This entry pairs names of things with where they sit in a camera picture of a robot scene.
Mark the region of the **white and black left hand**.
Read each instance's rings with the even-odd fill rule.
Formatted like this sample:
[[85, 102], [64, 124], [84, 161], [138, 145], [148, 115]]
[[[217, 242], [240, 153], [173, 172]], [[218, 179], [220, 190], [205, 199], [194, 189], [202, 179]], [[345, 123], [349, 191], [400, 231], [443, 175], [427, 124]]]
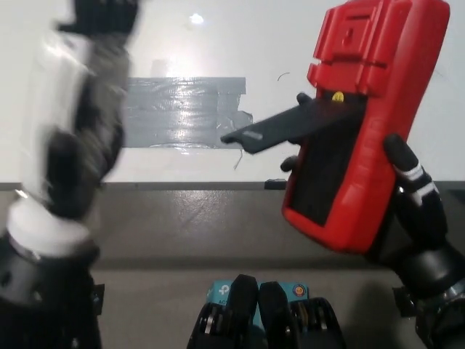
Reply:
[[124, 144], [127, 45], [138, 1], [75, 1], [41, 37], [25, 109], [21, 184], [61, 218], [92, 207]]

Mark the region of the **black right hand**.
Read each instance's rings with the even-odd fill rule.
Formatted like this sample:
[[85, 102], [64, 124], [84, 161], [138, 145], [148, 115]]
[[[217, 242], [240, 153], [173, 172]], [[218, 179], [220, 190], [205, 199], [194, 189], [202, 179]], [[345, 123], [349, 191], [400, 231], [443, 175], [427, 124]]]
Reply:
[[440, 193], [415, 153], [398, 134], [384, 138], [382, 147], [396, 180], [381, 218], [341, 205], [335, 216], [332, 197], [346, 173], [358, 123], [344, 122], [297, 144], [308, 157], [287, 158], [291, 173], [284, 217], [301, 233], [335, 251], [362, 254], [392, 269], [417, 300], [427, 301], [464, 289], [464, 256], [446, 239], [447, 218]]

